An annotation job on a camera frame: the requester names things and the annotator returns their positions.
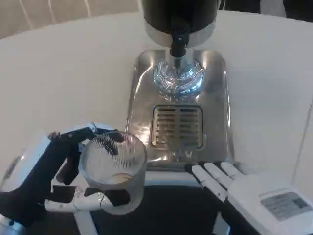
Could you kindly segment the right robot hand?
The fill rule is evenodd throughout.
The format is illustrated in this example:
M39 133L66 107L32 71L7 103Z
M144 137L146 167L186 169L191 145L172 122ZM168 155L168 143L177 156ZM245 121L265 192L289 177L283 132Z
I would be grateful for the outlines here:
M233 164L186 164L218 204L233 235L311 235L313 203L272 173L243 174Z

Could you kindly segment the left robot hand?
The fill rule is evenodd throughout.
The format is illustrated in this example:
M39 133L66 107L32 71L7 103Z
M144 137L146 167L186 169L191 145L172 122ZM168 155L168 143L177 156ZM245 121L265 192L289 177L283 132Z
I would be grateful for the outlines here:
M117 145L124 137L104 124L88 123L65 133L38 135L1 180L1 233L20 233L47 212L89 212L128 204L130 195L124 189L81 189L72 185L79 173L83 141L103 134L109 138L101 146L116 156Z

